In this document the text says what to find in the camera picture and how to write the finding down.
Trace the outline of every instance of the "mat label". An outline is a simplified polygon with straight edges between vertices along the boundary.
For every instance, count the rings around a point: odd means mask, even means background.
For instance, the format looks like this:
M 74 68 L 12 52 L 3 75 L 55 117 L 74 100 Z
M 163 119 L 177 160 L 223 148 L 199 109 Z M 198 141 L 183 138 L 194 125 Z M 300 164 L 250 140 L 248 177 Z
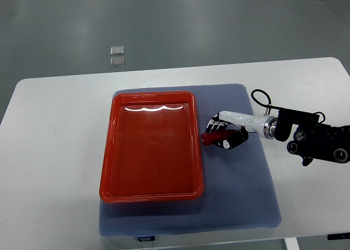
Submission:
M 155 236 L 142 236 L 138 238 L 139 242 L 155 241 Z

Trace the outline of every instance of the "plastic tray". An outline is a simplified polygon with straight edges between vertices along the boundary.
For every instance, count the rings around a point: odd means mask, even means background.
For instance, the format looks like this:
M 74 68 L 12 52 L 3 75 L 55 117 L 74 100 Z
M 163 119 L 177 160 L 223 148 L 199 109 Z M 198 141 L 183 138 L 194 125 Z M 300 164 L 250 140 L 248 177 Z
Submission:
M 176 91 L 115 96 L 101 199 L 108 203 L 187 200 L 202 192 L 194 95 Z

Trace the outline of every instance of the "white table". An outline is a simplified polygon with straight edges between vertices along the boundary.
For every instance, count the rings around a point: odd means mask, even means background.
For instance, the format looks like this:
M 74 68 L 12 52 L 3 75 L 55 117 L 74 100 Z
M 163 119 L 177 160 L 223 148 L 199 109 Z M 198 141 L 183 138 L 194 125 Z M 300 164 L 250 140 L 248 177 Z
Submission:
M 101 167 L 113 94 L 122 89 L 241 83 L 272 104 L 350 124 L 350 78 L 337 59 L 308 59 L 25 79 L 0 126 L 2 249 L 138 248 L 98 232 Z M 252 101 L 255 115 L 265 109 Z M 282 215 L 273 229 L 158 236 L 155 247 L 350 231 L 350 164 L 308 167 L 286 142 L 262 140 Z

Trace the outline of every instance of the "red handle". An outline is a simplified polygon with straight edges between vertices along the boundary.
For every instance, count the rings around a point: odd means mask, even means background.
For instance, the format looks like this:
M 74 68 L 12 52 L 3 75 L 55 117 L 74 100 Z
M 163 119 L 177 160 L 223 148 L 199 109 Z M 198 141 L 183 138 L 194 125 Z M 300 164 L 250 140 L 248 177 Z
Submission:
M 204 146 L 209 146 L 215 142 L 222 142 L 235 134 L 236 130 L 218 130 L 205 132 L 202 134 L 202 143 Z

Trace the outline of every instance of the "black cable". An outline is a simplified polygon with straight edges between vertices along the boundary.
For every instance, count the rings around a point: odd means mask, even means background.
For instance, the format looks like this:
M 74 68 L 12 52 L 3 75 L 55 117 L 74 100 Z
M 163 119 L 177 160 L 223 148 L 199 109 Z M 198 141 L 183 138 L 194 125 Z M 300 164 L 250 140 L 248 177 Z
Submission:
M 314 114 L 321 114 L 322 115 L 323 120 L 321 122 L 319 122 L 319 123 L 323 123 L 326 120 L 326 116 L 324 115 L 323 112 L 315 112 Z
M 267 97 L 267 101 L 268 101 L 269 103 L 268 103 L 268 104 L 263 104 L 263 103 L 261 103 L 260 101 L 258 101 L 258 100 L 254 97 L 254 93 L 256 93 L 256 92 L 261 92 L 262 94 L 264 94 L 264 95 Z M 257 104 L 259 104 L 260 106 L 263 106 L 263 107 L 265 107 L 265 108 L 268 109 L 267 114 L 270 114 L 271 109 L 284 109 L 284 108 L 281 108 L 281 107 L 277 107 L 277 106 L 271 105 L 271 98 L 270 98 L 270 96 L 269 96 L 265 91 L 263 91 L 263 90 L 260 90 L 260 89 L 255 89 L 255 90 L 253 90 L 252 93 L 251 93 L 251 97 L 252 97 L 252 99 L 253 99 Z M 313 113 L 313 114 L 320 114 L 320 115 L 322 115 L 323 120 L 322 120 L 321 122 L 319 122 L 319 123 L 323 123 L 324 121 L 326 121 L 326 116 L 324 115 L 323 112 L 315 112 L 315 113 Z
M 268 101 L 269 103 L 268 103 L 268 104 L 263 104 L 263 103 L 261 103 L 260 101 L 258 101 L 258 100 L 254 97 L 254 93 L 256 93 L 256 92 L 261 92 L 262 94 L 264 94 L 264 95 L 267 97 L 267 101 Z M 269 110 L 271 110 L 271 109 L 283 109 L 283 108 L 281 108 L 281 107 L 277 107 L 277 106 L 271 105 L 271 98 L 270 98 L 270 96 L 269 96 L 265 91 L 263 91 L 263 90 L 260 90 L 260 89 L 255 89 L 255 90 L 253 90 L 252 93 L 251 93 L 251 97 L 252 97 L 252 99 L 253 99 L 257 104 L 259 104 L 260 106 L 263 106 L 263 107 L 265 107 L 265 108 L 268 108 Z

